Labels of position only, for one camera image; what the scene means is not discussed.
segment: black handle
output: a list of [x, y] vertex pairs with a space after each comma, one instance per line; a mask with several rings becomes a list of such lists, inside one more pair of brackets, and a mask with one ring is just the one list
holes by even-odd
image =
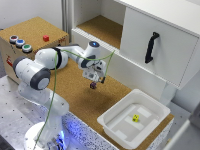
[[154, 45], [154, 40], [156, 38], [158, 38], [160, 35], [156, 32], [153, 32], [153, 36], [151, 37], [150, 41], [149, 41], [149, 45], [147, 48], [147, 53], [146, 53], [146, 57], [145, 57], [145, 63], [148, 64], [150, 61], [153, 60], [153, 57], [151, 57], [151, 53], [153, 50], [153, 45]]

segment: cabinet door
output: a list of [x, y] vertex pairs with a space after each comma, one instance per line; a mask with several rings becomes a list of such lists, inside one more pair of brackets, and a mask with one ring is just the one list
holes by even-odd
[[[153, 32], [160, 37], [154, 41], [153, 60], [146, 64], [145, 56]], [[197, 40], [178, 28], [127, 8], [120, 54], [179, 86]]]

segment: green wire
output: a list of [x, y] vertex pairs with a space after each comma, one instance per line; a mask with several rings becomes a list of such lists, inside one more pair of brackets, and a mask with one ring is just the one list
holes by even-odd
[[39, 134], [39, 136], [38, 136], [38, 138], [37, 138], [37, 140], [36, 140], [36, 143], [35, 143], [35, 146], [34, 146], [34, 149], [33, 149], [33, 150], [35, 150], [35, 148], [36, 148], [37, 142], [38, 142], [39, 139], [40, 139], [40, 135], [42, 134], [42, 131], [43, 131], [43, 129], [44, 129], [46, 123], [47, 123], [47, 120], [49, 119], [49, 115], [50, 115], [50, 112], [51, 112], [51, 107], [52, 107], [52, 104], [53, 104], [54, 94], [55, 94], [55, 91], [56, 91], [56, 63], [57, 63], [57, 52], [56, 52], [56, 54], [55, 54], [55, 81], [54, 81], [53, 96], [52, 96], [51, 104], [50, 104], [49, 111], [48, 111], [48, 114], [47, 114], [47, 119], [46, 119], [46, 121], [45, 121], [45, 123], [44, 123], [44, 125], [43, 125], [43, 127], [42, 127], [42, 130], [40, 131], [40, 134]]
[[[72, 53], [72, 52], [70, 52], [70, 51], [68, 51], [68, 50], [61, 50], [61, 51], [66, 51], [66, 52], [69, 52], [69, 53], [71, 53], [71, 54], [73, 54], [73, 55], [76, 55], [76, 56], [78, 56], [78, 57], [80, 57], [80, 58], [83, 58], [83, 59], [86, 59], [86, 60], [93, 60], [93, 61], [96, 61], [96, 60], [103, 60], [103, 59], [106, 59], [106, 58], [110, 57], [110, 59], [109, 59], [109, 61], [108, 61], [108, 65], [107, 65], [107, 67], [106, 67], [105, 76], [106, 76], [106, 74], [107, 74], [107, 70], [108, 70], [108, 66], [109, 66], [109, 64], [110, 64], [110, 60], [111, 60], [112, 56], [113, 56], [114, 53], [115, 53], [115, 51], [113, 51], [110, 55], [108, 55], [108, 56], [106, 56], [106, 57], [103, 57], [103, 58], [100, 58], [100, 59], [88, 59], [88, 58], [79, 56], [79, 55], [77, 55], [77, 54], [75, 54], [75, 53]], [[38, 136], [38, 138], [37, 138], [37, 140], [36, 140], [36, 143], [35, 143], [35, 146], [34, 146], [34, 149], [33, 149], [33, 150], [35, 150], [35, 148], [36, 148], [36, 145], [37, 145], [37, 143], [38, 143], [38, 141], [39, 141], [39, 139], [40, 139], [40, 136], [41, 136], [41, 134], [42, 134], [42, 131], [43, 131], [43, 129], [44, 129], [46, 123], [47, 123], [47, 120], [49, 119], [49, 115], [50, 115], [50, 112], [51, 112], [51, 107], [52, 107], [52, 104], [53, 104], [54, 94], [55, 94], [55, 91], [56, 91], [56, 63], [57, 63], [57, 52], [56, 52], [56, 54], [55, 54], [55, 81], [54, 81], [53, 96], [52, 96], [52, 100], [51, 100], [51, 104], [50, 104], [50, 107], [49, 107], [49, 111], [48, 111], [48, 114], [47, 114], [46, 121], [45, 121], [45, 123], [44, 123], [44, 125], [43, 125], [43, 127], [42, 127], [42, 130], [40, 131], [40, 134], [39, 134], [39, 136]]]

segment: brown box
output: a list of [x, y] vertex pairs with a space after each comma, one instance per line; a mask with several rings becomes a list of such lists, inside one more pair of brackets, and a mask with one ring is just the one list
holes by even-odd
[[[22, 49], [16, 48], [10, 44], [10, 36], [17, 35], [19, 39], [25, 40], [26, 44], [32, 46], [31, 53], [23, 53]], [[45, 42], [43, 36], [48, 35], [49, 41]], [[16, 77], [12, 64], [19, 56], [26, 56], [34, 60], [35, 54], [44, 48], [65, 46], [69, 44], [69, 35], [53, 26], [49, 22], [40, 17], [32, 18], [25, 22], [19, 23], [12, 27], [0, 31], [0, 50], [7, 75], [14, 81], [19, 83]]]

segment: yellow object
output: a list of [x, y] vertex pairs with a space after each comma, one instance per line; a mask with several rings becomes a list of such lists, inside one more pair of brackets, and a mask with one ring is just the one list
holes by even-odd
[[138, 120], [139, 120], [139, 115], [134, 115], [133, 116], [133, 121], [134, 122], [138, 122]]

